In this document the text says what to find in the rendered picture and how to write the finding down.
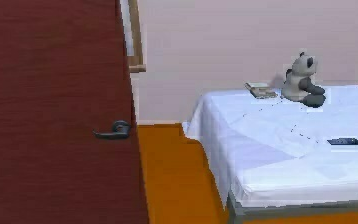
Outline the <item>pale book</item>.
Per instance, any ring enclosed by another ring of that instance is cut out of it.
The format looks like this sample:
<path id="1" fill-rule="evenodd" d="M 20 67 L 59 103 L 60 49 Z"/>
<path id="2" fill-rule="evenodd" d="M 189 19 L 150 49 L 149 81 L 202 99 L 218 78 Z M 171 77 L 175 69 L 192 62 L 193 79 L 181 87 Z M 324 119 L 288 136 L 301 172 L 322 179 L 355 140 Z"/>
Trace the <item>pale book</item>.
<path id="1" fill-rule="evenodd" d="M 257 99 L 276 98 L 277 93 L 274 92 L 267 83 L 247 82 L 245 87 Z"/>

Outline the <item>white sheeted bed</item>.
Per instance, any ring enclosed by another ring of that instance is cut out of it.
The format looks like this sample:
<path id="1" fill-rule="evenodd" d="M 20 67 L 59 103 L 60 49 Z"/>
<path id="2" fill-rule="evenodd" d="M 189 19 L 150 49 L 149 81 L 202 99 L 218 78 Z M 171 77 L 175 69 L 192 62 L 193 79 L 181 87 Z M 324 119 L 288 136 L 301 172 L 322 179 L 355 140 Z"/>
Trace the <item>white sheeted bed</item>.
<path id="1" fill-rule="evenodd" d="M 186 137 L 201 143 L 228 224 L 358 211 L 358 87 L 329 86 L 320 108 L 246 90 L 203 95 Z"/>

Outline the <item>grey and white teddy bear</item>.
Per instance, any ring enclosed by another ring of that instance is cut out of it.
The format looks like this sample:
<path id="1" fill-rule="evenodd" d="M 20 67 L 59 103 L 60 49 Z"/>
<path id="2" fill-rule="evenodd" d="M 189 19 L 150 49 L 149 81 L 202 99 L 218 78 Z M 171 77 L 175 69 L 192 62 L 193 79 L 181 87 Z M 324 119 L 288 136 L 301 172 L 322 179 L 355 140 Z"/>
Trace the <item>grey and white teddy bear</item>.
<path id="1" fill-rule="evenodd" d="M 312 83 L 311 77 L 317 72 L 318 61 L 314 56 L 301 52 L 286 71 L 286 80 L 281 89 L 281 96 L 292 102 L 299 102 L 307 107 L 319 108 L 325 100 L 325 90 Z"/>

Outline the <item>dark red room door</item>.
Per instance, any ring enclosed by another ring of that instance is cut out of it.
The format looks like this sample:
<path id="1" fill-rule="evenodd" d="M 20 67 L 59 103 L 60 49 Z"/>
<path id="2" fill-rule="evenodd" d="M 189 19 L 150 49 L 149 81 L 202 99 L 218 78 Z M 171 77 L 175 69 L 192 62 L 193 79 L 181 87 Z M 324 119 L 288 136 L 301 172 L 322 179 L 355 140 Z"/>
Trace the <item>dark red room door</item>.
<path id="1" fill-rule="evenodd" d="M 0 224 L 150 224 L 120 0 L 0 0 Z"/>

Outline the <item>dark blue remote control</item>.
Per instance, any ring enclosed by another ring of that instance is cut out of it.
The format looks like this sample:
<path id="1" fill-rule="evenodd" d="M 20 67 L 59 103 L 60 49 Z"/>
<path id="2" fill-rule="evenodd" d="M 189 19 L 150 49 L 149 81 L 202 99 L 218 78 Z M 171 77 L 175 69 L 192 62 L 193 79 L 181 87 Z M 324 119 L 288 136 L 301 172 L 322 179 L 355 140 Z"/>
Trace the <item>dark blue remote control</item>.
<path id="1" fill-rule="evenodd" d="M 358 145 L 358 139 L 356 138 L 336 138 L 329 139 L 327 142 L 330 145 Z"/>

